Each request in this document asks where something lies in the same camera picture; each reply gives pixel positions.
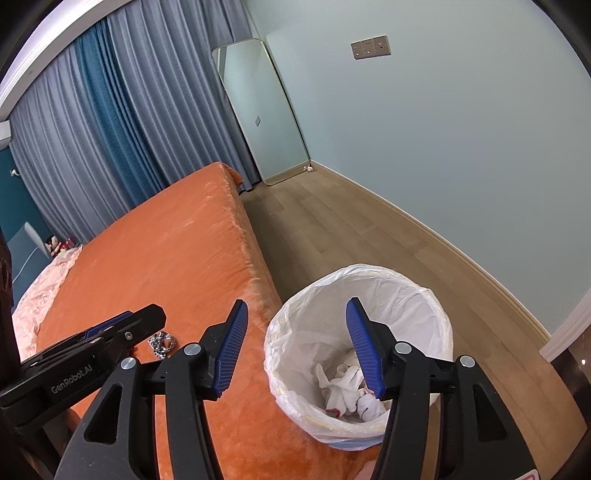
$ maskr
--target wall outlet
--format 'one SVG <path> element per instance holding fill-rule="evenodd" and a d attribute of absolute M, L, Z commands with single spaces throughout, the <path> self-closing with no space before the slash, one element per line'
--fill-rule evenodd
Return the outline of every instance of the wall outlet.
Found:
<path fill-rule="evenodd" d="M 370 57 L 375 57 L 375 46 L 373 38 L 370 38 L 369 40 L 363 40 L 361 42 L 361 46 L 363 47 L 363 54 L 365 55 L 366 59 Z"/>
<path fill-rule="evenodd" d="M 353 49 L 355 60 L 383 57 L 392 54 L 386 35 L 352 43 L 351 48 Z"/>
<path fill-rule="evenodd" d="M 365 53 L 363 52 L 363 45 L 360 41 L 352 43 L 351 48 L 353 49 L 353 57 L 355 57 L 355 60 L 361 60 L 365 58 Z"/>
<path fill-rule="evenodd" d="M 392 54 L 392 52 L 390 52 L 390 43 L 388 43 L 388 37 L 386 35 L 374 38 L 374 48 L 376 57 Z"/>

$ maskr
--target orange blanket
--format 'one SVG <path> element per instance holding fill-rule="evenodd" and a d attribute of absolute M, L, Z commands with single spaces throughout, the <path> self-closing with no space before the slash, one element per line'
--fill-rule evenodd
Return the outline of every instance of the orange blanket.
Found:
<path fill-rule="evenodd" d="M 310 438 L 275 405 L 263 370 L 263 341 L 281 306 L 246 212 L 239 175 L 212 164 L 143 203 L 86 246 L 41 326 L 42 349 L 125 310 L 156 303 L 180 345 L 223 322 L 236 299 L 249 326 L 230 388 L 206 402 L 226 480 L 352 479 L 376 451 L 347 453 Z M 147 342 L 137 350 L 154 361 Z M 91 398 L 74 407 L 83 415 Z M 158 463 L 171 480 L 162 401 Z"/>

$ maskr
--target mirror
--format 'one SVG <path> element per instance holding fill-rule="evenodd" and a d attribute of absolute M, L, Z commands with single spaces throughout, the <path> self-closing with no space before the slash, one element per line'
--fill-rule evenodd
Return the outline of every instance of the mirror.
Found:
<path fill-rule="evenodd" d="M 213 58 L 263 181 L 273 185 L 304 171 L 310 157 L 265 44 L 233 43 Z"/>

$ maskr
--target gray curtain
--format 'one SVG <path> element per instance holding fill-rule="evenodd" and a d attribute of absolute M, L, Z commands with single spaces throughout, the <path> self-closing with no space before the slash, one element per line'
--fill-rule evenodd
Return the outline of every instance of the gray curtain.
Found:
<path fill-rule="evenodd" d="M 133 208 L 98 143 L 73 45 L 36 78 L 10 121 L 14 161 L 56 234 L 88 242 Z"/>
<path fill-rule="evenodd" d="M 215 64 L 216 47 L 251 38 L 240 0 L 137 0 L 109 16 L 123 81 L 173 183 L 214 161 L 260 180 Z"/>

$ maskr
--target white plastic bag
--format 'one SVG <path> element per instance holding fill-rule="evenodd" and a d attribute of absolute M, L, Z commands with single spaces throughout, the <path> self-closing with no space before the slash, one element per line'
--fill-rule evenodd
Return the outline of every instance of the white plastic bag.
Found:
<path fill-rule="evenodd" d="M 314 374 L 316 364 L 332 373 L 353 344 L 345 307 L 359 297 L 369 318 L 385 323 L 397 340 L 425 355 L 452 360 L 452 326 L 435 295 L 384 267 L 351 265 L 304 288 L 275 315 L 265 337 L 265 371 L 281 409 L 316 440 L 342 450 L 380 443 L 389 411 L 353 423 L 328 416 Z M 431 395 L 431 403 L 437 395 Z"/>

